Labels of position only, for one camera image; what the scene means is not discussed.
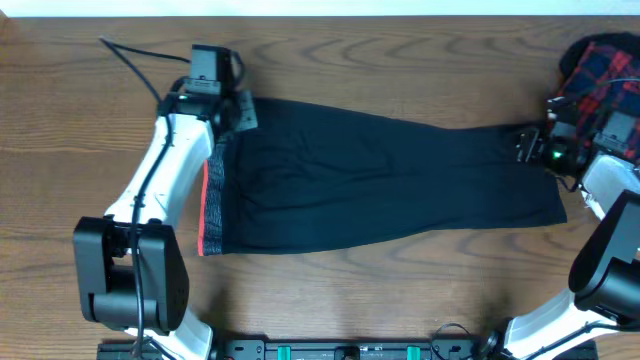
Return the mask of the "black leggings red waistband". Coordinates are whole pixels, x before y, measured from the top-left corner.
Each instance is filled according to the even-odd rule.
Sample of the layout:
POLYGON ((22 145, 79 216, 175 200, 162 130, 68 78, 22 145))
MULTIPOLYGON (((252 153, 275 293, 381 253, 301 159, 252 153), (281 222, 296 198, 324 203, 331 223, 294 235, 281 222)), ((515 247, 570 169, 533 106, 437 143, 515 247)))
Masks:
POLYGON ((257 127, 218 144, 205 163, 202 256, 567 219, 555 178, 517 161, 517 125, 446 129, 280 99, 254 106, 257 127))

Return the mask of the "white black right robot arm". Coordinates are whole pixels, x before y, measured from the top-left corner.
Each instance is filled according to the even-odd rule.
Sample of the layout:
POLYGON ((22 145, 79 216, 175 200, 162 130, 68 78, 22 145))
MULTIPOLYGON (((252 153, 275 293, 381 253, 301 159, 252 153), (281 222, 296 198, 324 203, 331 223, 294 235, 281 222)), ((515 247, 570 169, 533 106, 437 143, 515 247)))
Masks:
POLYGON ((583 184, 601 220, 572 264, 568 288, 493 331, 476 359, 595 359, 595 338, 639 331, 638 172, 602 154, 583 184))

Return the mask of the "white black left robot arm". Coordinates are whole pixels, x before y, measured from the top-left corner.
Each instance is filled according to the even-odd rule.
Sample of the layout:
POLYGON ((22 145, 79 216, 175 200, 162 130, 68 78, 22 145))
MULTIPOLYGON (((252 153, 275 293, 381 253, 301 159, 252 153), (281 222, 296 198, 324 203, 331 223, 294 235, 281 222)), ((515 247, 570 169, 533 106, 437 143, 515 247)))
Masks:
POLYGON ((257 125, 248 90, 175 92, 157 107, 149 148, 125 190, 73 232, 83 317, 134 336, 101 359, 208 359, 214 330, 189 306, 175 229, 193 182, 215 150, 257 125))

